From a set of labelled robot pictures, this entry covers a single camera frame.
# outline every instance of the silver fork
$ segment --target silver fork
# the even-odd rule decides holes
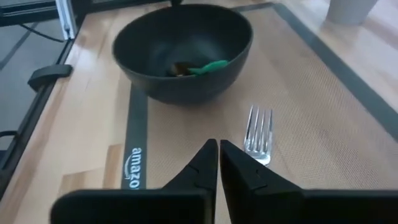
[[[272,151],[272,110],[269,110],[268,122],[265,123],[267,110],[262,112],[261,120],[259,120],[260,108],[251,106],[248,120],[248,127],[244,137],[244,151],[253,159],[257,160],[264,166],[268,166],[271,161]]]

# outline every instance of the green object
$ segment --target green object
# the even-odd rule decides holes
[[[188,70],[193,73],[194,75],[203,75],[208,72],[214,72],[218,69],[221,69],[225,66],[227,66],[228,61],[227,60],[219,60],[215,62],[211,62],[202,68],[188,68]]]

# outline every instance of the placemat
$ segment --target placemat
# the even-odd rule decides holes
[[[397,127],[382,121],[396,113],[383,105],[376,109],[392,117],[371,114],[375,108],[358,100],[364,96],[344,80],[352,70],[318,39],[309,40],[313,34],[282,4],[236,10],[251,22],[254,40],[239,78],[221,96],[182,107],[132,89],[122,188],[164,186],[209,138],[242,146],[251,105],[274,110],[270,168],[293,183],[306,189],[398,187]],[[132,164],[140,167],[134,183],[128,179]],[[216,222],[229,223],[221,179],[218,185]]]

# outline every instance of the wooden table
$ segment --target wooden table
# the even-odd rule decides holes
[[[264,1],[207,2],[236,7]],[[397,29],[386,31],[379,26],[384,32],[375,35],[368,27],[324,25],[318,14],[325,13],[323,3],[285,3],[398,111],[398,66],[392,61],[398,58],[398,45],[390,39]],[[1,223],[45,223],[51,205],[67,192],[120,188],[131,83],[111,58],[111,44],[128,22],[166,6],[163,2],[86,17],[66,61],[74,72],[53,89],[1,201]]]

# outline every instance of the bowl rim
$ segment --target bowl rim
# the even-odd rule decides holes
[[[193,7],[193,6],[200,6],[200,7],[215,7],[215,8],[219,8],[219,9],[222,9],[222,10],[227,10],[227,11],[229,11],[229,12],[232,12],[232,13],[236,14],[237,16],[239,16],[240,18],[242,18],[242,19],[247,23],[247,25],[248,25],[248,27],[249,27],[249,30],[250,30],[250,39],[249,39],[249,42],[246,44],[246,46],[245,46],[245,48],[242,50],[242,52],[240,52],[239,54],[237,54],[237,56],[235,56],[232,60],[230,60],[230,61],[228,62],[228,64],[227,64],[226,67],[229,67],[239,56],[241,56],[242,54],[244,54],[244,53],[247,51],[247,49],[250,48],[251,43],[252,43],[252,41],[253,41],[253,35],[254,35],[254,34],[253,34],[253,28],[252,28],[251,23],[250,23],[249,20],[248,20],[246,17],[244,17],[241,13],[236,12],[236,11],[230,9],[230,8],[223,7],[223,6],[217,6],[217,5],[212,5],[212,4],[181,4],[181,5],[179,5],[179,6],[173,6],[173,7]],[[187,76],[182,76],[182,77],[157,77],[157,76],[152,76],[152,75],[145,75],[145,74],[143,74],[143,73],[135,72],[135,71],[131,70],[130,68],[127,68],[127,67],[124,66],[124,65],[116,58],[116,56],[115,56],[115,53],[114,53],[114,46],[115,46],[116,39],[119,37],[119,35],[121,34],[121,32],[122,32],[124,29],[126,29],[127,26],[129,26],[132,22],[134,22],[134,21],[136,21],[136,20],[142,19],[142,18],[143,18],[144,16],[146,16],[146,15],[154,14],[154,13],[156,13],[156,12],[163,11],[163,10],[168,10],[169,8],[171,8],[171,6],[163,7],[162,9],[157,9],[157,10],[154,10],[154,11],[149,12],[149,13],[147,13],[147,14],[144,14],[144,15],[138,17],[137,19],[134,19],[134,20],[132,20],[131,22],[129,22],[127,25],[125,25],[125,26],[119,31],[119,33],[117,34],[117,36],[115,37],[115,39],[113,40],[113,43],[112,43],[112,56],[113,56],[113,59],[116,61],[116,63],[117,63],[123,70],[128,70],[129,72],[134,73],[135,75],[138,75],[138,76],[141,76],[141,77],[145,77],[145,78],[151,77],[151,78],[156,79],[156,80],[175,80],[175,79],[197,78],[197,76],[194,76],[194,75],[187,75]]]

